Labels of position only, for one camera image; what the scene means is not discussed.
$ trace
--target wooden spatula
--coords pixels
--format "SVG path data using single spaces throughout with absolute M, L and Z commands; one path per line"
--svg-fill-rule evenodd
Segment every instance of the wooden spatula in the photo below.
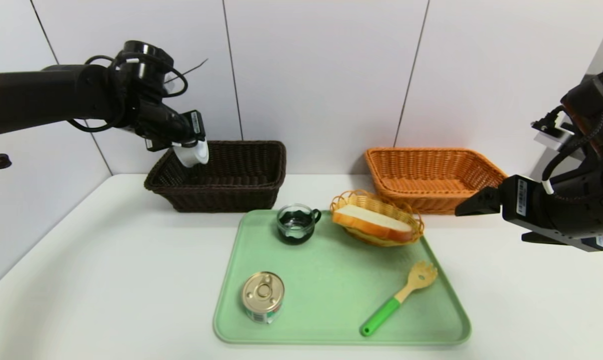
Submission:
M 420 261 L 413 265 L 408 273 L 408 280 L 403 289 L 399 290 L 395 296 L 391 297 L 366 321 L 359 332 L 364 337 L 370 337 L 379 326 L 381 326 L 388 317 L 400 308 L 409 295 L 417 290 L 429 287 L 437 278 L 437 268 L 433 264 L 426 264 Z

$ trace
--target tray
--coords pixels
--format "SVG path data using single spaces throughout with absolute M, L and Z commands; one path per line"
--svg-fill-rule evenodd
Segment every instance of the tray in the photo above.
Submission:
M 328 211 L 311 239 L 299 246 L 277 238 L 276 210 L 242 219 L 213 319 L 217 336 L 234 344 L 455 345 L 471 335 L 444 269 L 422 237 L 383 248 L 365 244 L 331 221 Z M 370 337 L 359 327 L 405 283 L 411 266 L 432 262 L 439 276 L 418 290 Z M 270 325 L 244 313 L 240 291 L 256 272 L 270 271 L 285 287 L 281 314 Z

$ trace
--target dark brown wicker basket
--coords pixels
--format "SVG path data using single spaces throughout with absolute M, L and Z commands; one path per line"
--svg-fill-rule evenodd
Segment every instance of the dark brown wicker basket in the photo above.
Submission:
M 279 141 L 210 141 L 208 164 L 182 166 L 173 150 L 155 164 L 144 186 L 178 212 L 243 213 L 271 209 L 286 176 Z

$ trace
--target can lid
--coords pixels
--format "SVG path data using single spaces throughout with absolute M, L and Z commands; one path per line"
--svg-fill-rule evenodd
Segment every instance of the can lid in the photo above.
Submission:
M 249 310 L 267 313 L 275 309 L 284 297 L 284 283 L 272 272 L 258 272 L 244 284 L 241 298 Z

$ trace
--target can label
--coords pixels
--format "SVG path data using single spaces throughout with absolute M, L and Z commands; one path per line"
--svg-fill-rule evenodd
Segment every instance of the can label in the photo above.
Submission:
M 246 314 L 254 322 L 258 322 L 260 324 L 271 324 L 277 319 L 277 317 L 279 317 L 279 310 L 281 307 L 282 305 L 280 304 L 275 309 L 268 312 L 254 312 L 246 308 Z

